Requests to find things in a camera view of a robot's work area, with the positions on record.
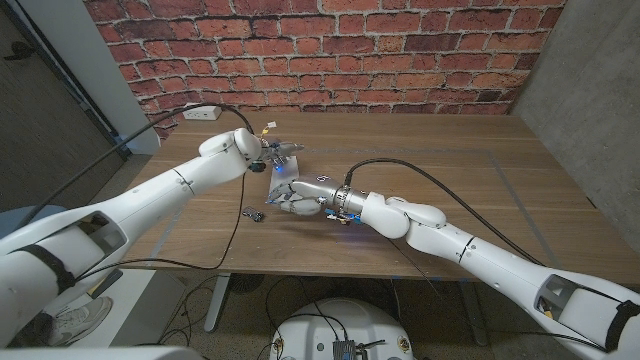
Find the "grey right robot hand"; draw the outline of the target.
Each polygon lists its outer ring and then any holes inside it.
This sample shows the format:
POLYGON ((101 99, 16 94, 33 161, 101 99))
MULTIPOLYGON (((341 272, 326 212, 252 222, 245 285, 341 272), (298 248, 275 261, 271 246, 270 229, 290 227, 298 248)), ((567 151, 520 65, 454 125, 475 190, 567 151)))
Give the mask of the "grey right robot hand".
POLYGON ((324 175, 305 175, 275 187, 267 202, 296 215, 311 216, 334 204, 342 185, 324 175))

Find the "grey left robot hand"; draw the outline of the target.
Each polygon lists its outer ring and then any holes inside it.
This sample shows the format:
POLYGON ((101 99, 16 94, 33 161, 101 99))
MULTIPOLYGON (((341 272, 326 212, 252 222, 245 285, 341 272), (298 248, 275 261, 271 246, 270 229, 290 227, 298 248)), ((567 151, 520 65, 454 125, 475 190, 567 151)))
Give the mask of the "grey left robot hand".
POLYGON ((302 144, 292 142, 272 142, 266 143, 261 148, 258 157, 260 161, 268 162, 273 167, 282 166, 288 162, 288 158, 296 151, 303 150, 302 144))

